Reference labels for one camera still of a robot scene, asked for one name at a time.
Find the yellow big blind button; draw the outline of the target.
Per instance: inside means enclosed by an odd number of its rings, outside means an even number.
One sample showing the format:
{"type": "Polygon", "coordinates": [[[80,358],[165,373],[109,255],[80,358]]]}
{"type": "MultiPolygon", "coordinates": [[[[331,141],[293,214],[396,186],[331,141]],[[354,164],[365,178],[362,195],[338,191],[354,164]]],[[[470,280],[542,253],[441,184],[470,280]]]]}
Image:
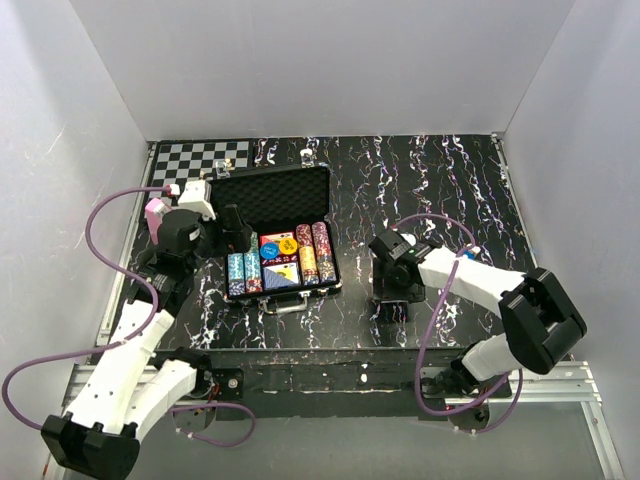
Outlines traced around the yellow big blind button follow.
{"type": "Polygon", "coordinates": [[[278,243],[282,255],[293,255],[298,251],[298,243],[294,237],[283,237],[278,243]]]}

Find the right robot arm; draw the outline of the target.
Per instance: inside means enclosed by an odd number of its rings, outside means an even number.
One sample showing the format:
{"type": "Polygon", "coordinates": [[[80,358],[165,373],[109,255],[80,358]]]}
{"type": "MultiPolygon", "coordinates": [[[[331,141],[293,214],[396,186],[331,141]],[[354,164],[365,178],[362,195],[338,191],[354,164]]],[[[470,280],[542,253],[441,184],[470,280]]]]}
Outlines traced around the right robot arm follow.
{"type": "Polygon", "coordinates": [[[557,277],[482,264],[435,241],[410,242],[387,230],[369,244],[374,254],[374,293],[381,301],[413,302],[425,288],[450,292],[484,307],[503,333],[472,344],[421,386],[428,395],[475,397],[489,380],[514,370],[549,373],[586,335],[587,325],[557,277]]]}

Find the blue playing card deck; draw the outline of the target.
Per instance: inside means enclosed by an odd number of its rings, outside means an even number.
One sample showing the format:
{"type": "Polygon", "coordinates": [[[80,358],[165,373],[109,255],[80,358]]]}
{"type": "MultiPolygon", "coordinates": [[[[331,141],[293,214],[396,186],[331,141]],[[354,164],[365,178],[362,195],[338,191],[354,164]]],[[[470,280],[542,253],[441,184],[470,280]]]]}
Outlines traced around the blue playing card deck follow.
{"type": "Polygon", "coordinates": [[[295,262],[275,264],[263,268],[265,290],[294,288],[301,284],[298,264],[295,262]]]}

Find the blue small blind button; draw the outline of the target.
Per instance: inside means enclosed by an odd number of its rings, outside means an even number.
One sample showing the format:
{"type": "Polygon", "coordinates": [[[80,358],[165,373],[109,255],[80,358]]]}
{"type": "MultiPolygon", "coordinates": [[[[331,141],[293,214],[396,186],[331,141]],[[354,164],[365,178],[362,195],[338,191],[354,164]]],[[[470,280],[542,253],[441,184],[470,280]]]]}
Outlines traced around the blue small blind button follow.
{"type": "Polygon", "coordinates": [[[280,248],[275,242],[267,242],[260,247],[259,252],[262,259],[270,261],[280,255],[280,248]]]}

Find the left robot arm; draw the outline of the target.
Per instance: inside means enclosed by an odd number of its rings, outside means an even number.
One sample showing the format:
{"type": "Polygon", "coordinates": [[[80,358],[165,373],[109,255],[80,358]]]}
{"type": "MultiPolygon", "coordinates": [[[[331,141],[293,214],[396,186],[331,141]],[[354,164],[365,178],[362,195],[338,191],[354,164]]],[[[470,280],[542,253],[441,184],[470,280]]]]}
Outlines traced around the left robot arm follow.
{"type": "Polygon", "coordinates": [[[64,413],[49,416],[40,432],[62,467],[94,479],[124,479],[141,443],[184,397],[203,409],[234,408],[226,376],[209,355],[186,347],[160,357],[157,345],[188,299],[194,276],[211,256],[245,253],[252,229],[231,204],[214,218],[187,210],[164,214],[139,260],[120,320],[91,376],[64,413]]]}

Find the red playing card deck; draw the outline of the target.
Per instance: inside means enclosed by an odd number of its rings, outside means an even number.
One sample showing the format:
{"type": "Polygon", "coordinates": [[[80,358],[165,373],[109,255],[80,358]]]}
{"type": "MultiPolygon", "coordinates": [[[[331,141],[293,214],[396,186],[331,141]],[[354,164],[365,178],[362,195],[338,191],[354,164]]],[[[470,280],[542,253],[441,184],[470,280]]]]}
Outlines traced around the red playing card deck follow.
{"type": "Polygon", "coordinates": [[[293,231],[285,231],[285,232],[277,232],[260,236],[260,245],[265,245],[268,243],[274,243],[278,245],[281,241],[285,239],[294,239],[293,231]]]}

